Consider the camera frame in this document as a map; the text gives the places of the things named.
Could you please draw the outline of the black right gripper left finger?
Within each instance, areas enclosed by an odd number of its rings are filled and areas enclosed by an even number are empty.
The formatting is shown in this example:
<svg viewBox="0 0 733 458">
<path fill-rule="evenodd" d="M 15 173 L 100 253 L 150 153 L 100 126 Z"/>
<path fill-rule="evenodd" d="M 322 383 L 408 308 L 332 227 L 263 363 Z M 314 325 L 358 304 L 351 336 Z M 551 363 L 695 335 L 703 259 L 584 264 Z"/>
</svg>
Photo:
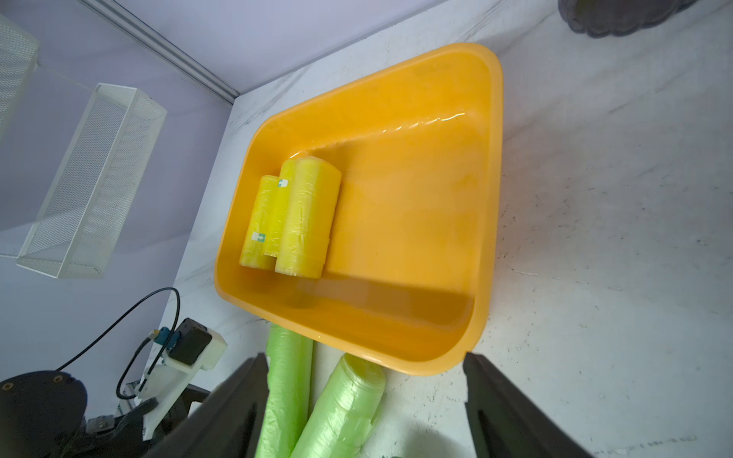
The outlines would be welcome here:
<svg viewBox="0 0 733 458">
<path fill-rule="evenodd" d="M 148 457 L 253 457 L 269 395 L 263 353 L 246 360 Z"/>
</svg>

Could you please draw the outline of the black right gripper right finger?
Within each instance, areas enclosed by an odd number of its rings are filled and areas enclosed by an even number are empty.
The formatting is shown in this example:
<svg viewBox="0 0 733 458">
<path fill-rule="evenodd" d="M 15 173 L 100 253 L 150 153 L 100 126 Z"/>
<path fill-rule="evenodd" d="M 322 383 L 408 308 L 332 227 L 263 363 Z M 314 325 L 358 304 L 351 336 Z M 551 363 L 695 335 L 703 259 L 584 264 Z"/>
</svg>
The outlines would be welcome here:
<svg viewBox="0 0 733 458">
<path fill-rule="evenodd" d="M 467 353 L 463 370 L 478 457 L 588 457 L 485 356 Z"/>
</svg>

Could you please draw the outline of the yellow trash bag roll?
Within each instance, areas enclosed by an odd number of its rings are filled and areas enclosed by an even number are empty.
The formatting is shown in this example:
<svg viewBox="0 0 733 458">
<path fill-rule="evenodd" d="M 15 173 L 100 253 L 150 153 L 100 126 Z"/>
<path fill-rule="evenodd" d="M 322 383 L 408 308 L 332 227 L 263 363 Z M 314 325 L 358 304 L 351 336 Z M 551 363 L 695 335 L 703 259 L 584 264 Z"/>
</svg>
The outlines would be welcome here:
<svg viewBox="0 0 733 458">
<path fill-rule="evenodd" d="M 322 276 L 341 182 L 342 173 L 325 160 L 306 156 L 295 161 L 277 273 L 308 279 Z"/>
<path fill-rule="evenodd" d="M 290 158 L 281 167 L 280 175 L 276 179 L 276 186 L 268 208 L 265 225 L 265 255 L 276 258 L 280 253 L 284 221 L 290 198 L 291 181 L 295 176 L 296 160 Z"/>
<path fill-rule="evenodd" d="M 261 178 L 253 209 L 247 227 L 244 245 L 240 254 L 240 265 L 265 271 L 273 271 L 275 259 L 265 255 L 268 212 L 278 189 L 279 178 L 265 175 Z"/>
</svg>

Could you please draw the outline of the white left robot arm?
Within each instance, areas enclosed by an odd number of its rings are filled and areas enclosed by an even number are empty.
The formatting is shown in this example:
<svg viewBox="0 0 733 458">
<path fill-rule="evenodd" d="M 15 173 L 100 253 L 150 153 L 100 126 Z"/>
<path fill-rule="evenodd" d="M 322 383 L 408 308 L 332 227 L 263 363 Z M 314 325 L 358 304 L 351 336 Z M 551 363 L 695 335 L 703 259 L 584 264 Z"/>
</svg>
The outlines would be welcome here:
<svg viewBox="0 0 733 458">
<path fill-rule="evenodd" d="M 158 403 L 148 400 L 120 417 L 85 418 L 84 385 L 66 372 L 42 370 L 1 383 L 3 457 L 142 457 L 189 415 L 209 392 L 189 385 L 155 427 L 143 437 L 143 416 Z"/>
</svg>

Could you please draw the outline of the green trash bag roll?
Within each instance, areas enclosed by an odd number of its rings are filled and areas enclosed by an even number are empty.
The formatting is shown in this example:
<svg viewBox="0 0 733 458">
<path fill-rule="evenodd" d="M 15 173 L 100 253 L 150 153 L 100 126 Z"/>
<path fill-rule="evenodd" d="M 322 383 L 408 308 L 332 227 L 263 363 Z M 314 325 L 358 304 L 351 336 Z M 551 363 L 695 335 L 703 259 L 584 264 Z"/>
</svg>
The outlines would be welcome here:
<svg viewBox="0 0 733 458">
<path fill-rule="evenodd" d="M 313 341 L 273 324 L 265 355 L 269 393 L 256 455 L 289 457 L 307 423 Z"/>
<path fill-rule="evenodd" d="M 379 364 L 345 354 L 318 398 L 293 457 L 355 457 L 374 431 L 386 390 Z"/>
</svg>

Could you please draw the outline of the yellow plastic storage box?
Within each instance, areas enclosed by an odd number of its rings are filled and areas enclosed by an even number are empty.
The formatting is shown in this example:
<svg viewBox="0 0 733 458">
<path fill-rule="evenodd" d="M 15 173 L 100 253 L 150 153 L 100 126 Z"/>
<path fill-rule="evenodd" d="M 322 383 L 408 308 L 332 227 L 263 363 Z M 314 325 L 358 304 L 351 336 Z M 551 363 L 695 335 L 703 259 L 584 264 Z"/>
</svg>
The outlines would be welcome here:
<svg viewBox="0 0 733 458">
<path fill-rule="evenodd" d="M 503 72 L 484 46 L 424 53 L 265 120 L 242 162 L 215 264 L 254 315 L 415 376 L 461 364 L 488 319 Z M 241 266 L 260 178 L 293 156 L 343 175 L 318 280 Z"/>
</svg>

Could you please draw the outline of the white mesh lower shelf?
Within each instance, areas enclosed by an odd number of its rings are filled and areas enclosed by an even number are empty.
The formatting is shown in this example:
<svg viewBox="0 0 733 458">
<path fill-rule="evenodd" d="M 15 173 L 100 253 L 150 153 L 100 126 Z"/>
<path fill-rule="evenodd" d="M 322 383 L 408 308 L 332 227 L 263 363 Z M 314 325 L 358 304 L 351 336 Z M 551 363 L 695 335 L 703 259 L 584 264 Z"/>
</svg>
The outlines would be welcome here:
<svg viewBox="0 0 733 458">
<path fill-rule="evenodd" d="M 97 84 L 17 266 L 53 279 L 104 275 L 166 116 L 140 89 Z"/>
</svg>

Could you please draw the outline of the white mesh shelf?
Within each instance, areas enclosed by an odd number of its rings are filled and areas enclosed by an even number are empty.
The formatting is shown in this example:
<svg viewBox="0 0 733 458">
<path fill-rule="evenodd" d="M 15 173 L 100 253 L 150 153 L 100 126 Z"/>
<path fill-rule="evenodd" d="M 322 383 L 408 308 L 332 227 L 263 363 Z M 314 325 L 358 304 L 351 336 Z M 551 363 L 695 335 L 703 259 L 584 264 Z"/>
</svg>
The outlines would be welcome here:
<svg viewBox="0 0 733 458">
<path fill-rule="evenodd" d="M 104 275 L 166 116 L 140 89 L 97 84 L 17 266 L 53 279 Z"/>
<path fill-rule="evenodd" d="M 1 135 L 13 115 L 37 67 L 40 42 L 5 15 L 1 15 Z"/>
</svg>

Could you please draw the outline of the white mesh upper shelf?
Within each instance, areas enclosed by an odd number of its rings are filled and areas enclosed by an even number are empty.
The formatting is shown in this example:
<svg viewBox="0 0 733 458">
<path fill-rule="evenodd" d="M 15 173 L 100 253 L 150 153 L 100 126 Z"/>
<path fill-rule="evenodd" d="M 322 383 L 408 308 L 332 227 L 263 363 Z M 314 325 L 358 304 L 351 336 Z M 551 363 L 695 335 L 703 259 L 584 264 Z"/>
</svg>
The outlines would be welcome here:
<svg viewBox="0 0 733 458">
<path fill-rule="evenodd" d="M 5 15 L 1 15 L 1 135 L 13 115 L 37 67 L 40 42 Z"/>
</svg>

